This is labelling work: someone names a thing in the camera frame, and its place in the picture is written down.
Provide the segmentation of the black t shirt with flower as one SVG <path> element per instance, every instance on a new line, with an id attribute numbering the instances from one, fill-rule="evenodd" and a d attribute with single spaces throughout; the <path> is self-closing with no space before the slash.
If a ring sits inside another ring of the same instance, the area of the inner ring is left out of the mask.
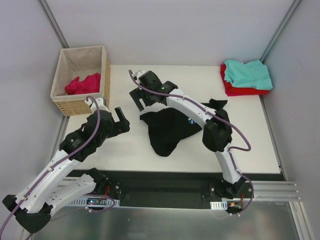
<path id="1" fill-rule="evenodd" d="M 161 157 L 168 157 L 180 141 L 202 130 L 192 118 L 172 107 L 146 112 L 139 119 L 148 126 L 150 145 Z"/>

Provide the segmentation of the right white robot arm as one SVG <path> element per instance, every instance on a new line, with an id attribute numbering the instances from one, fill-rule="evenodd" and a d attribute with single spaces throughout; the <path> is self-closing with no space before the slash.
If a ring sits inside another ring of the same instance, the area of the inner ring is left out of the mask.
<path id="1" fill-rule="evenodd" d="M 140 111 L 155 103 L 171 107 L 190 117 L 202 128 L 202 143 L 213 152 L 222 170 L 222 181 L 214 192 L 227 199 L 237 197 L 243 191 L 248 178 L 244 176 L 233 156 L 236 146 L 232 145 L 232 133 L 243 133 L 230 123 L 228 113 L 214 109 L 192 99 L 170 81 L 164 83 L 153 71 L 128 71 L 137 88 L 129 94 Z"/>

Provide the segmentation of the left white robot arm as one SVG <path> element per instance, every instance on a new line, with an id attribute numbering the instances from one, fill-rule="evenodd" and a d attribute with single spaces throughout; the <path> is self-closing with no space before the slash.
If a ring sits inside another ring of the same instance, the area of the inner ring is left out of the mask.
<path id="1" fill-rule="evenodd" d="M 29 186 L 16 195 L 8 194 L 2 200 L 10 211 L 9 216 L 15 217 L 30 234 L 40 231 L 61 208 L 82 195 L 102 199 L 119 195 L 119 183 L 113 184 L 95 167 L 57 189 L 62 180 L 95 153 L 106 139 L 130 130 L 130 123 L 120 107 L 114 109 L 119 119 L 115 121 L 103 98 L 88 96 L 85 103 L 91 110 L 86 123 L 65 137 L 51 161 Z"/>

